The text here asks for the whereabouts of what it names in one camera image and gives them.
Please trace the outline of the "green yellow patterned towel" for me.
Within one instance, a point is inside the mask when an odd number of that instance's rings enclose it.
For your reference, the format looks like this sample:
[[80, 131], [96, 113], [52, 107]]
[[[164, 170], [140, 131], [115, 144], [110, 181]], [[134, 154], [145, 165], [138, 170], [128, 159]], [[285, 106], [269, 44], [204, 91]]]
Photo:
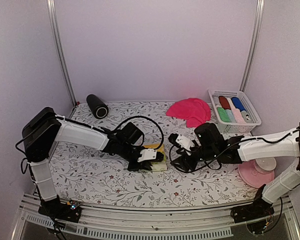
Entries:
[[167, 156], [165, 153], [165, 147], [162, 144], [159, 149], [157, 149], [159, 155], [159, 159], [157, 160], [144, 160], [141, 162], [143, 171], [151, 171], [151, 172], [163, 172], [168, 170], [167, 166]]

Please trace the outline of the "pink towel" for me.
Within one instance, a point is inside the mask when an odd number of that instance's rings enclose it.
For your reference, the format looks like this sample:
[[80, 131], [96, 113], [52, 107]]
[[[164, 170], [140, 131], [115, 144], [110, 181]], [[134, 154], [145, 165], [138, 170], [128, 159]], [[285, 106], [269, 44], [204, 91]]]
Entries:
[[196, 128], [211, 120], [209, 105], [199, 98], [187, 98], [175, 102], [166, 112], [168, 117], [186, 121], [188, 128]]

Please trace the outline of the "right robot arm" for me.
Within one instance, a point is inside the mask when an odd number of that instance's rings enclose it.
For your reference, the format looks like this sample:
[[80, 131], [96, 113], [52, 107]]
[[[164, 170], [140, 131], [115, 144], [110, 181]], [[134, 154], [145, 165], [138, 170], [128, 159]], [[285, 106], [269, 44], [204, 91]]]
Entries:
[[259, 218], [281, 196], [300, 185], [300, 123], [288, 131], [252, 137], [239, 135], [224, 139], [214, 123], [204, 123], [194, 133], [196, 140], [177, 133], [168, 137], [179, 154], [171, 164], [183, 173], [199, 171], [197, 164], [201, 161], [208, 167], [214, 161], [223, 165], [264, 158], [295, 158], [289, 168], [258, 189], [248, 208], [252, 218]]

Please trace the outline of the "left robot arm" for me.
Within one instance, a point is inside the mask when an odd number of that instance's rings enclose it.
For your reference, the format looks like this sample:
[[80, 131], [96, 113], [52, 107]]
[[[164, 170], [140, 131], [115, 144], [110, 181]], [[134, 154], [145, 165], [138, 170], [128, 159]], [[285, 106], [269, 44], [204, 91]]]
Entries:
[[115, 129], [95, 127], [58, 115], [51, 107], [41, 110], [23, 129], [22, 138], [15, 148], [24, 154], [29, 165], [32, 181], [38, 189], [45, 209], [53, 216], [64, 213], [64, 205], [59, 202], [49, 167], [49, 155], [55, 142], [65, 142], [90, 147], [109, 155], [118, 155], [128, 162], [128, 170], [152, 171], [153, 162], [162, 162], [164, 154], [159, 148], [137, 145], [145, 134], [129, 117]]

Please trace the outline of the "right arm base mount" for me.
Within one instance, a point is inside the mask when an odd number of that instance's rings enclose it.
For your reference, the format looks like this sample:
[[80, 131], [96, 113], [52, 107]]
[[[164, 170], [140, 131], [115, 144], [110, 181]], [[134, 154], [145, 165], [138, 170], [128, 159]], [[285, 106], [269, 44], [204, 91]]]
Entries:
[[230, 216], [235, 223], [255, 220], [262, 217], [267, 217], [274, 214], [274, 208], [268, 203], [250, 203], [233, 207], [230, 211]]

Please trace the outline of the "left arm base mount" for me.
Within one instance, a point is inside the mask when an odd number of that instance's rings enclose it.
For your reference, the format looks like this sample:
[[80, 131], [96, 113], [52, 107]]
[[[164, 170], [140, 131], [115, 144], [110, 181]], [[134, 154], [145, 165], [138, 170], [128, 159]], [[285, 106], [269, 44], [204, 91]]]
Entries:
[[81, 217], [82, 208], [72, 204], [62, 203], [59, 198], [49, 201], [40, 201], [38, 213], [51, 219], [63, 220], [78, 223]]

